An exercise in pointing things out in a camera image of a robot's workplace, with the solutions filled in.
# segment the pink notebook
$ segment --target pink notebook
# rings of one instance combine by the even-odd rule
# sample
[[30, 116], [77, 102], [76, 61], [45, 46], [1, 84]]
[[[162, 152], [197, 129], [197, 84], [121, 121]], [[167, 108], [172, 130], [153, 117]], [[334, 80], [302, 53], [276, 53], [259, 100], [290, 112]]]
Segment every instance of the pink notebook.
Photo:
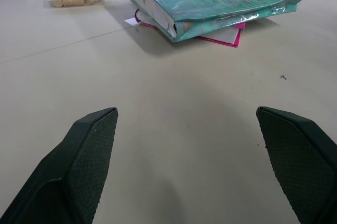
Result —
[[[141, 25], [158, 29], [153, 20], [144, 15], [139, 9], [135, 12], [135, 20]], [[220, 30], [197, 36], [200, 40], [210, 41], [225, 46], [237, 47], [240, 41], [241, 31], [244, 30], [245, 23], [236, 24], [233, 26], [224, 27]]]

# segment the table surface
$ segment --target table surface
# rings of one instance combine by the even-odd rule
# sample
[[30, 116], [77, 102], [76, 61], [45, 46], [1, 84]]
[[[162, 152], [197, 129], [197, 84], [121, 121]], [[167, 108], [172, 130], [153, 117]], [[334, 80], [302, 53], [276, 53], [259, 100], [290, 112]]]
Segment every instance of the table surface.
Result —
[[1, 6], [0, 214], [74, 121], [115, 106], [94, 223], [298, 223], [255, 111], [297, 113], [337, 139], [335, 0], [249, 22], [238, 48], [129, 26], [128, 0]]

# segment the beige table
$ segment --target beige table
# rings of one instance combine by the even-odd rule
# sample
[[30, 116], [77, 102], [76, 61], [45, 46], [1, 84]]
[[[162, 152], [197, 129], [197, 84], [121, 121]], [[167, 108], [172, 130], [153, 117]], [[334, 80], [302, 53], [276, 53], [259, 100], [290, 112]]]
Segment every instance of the beige table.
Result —
[[0, 214], [75, 120], [116, 106], [94, 223], [298, 223], [255, 110], [295, 112], [337, 139], [335, 2], [247, 23], [230, 48], [129, 27], [128, 0], [2, 0]]

